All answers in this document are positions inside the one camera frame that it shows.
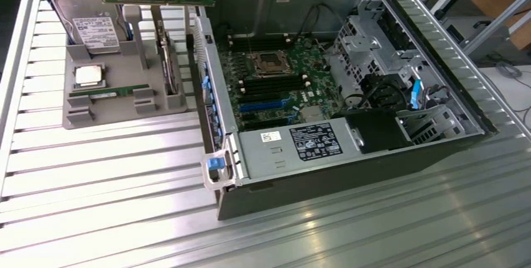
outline slotted metal table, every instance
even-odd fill
[[[0,84],[0,267],[531,266],[530,132],[420,1],[398,1],[500,134],[418,174],[218,221],[183,8],[163,15],[191,111],[68,131],[65,32],[48,3],[23,0]]]

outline cpu socket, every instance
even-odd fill
[[[291,74],[288,60],[284,52],[259,52],[251,54],[256,73],[262,77]]]

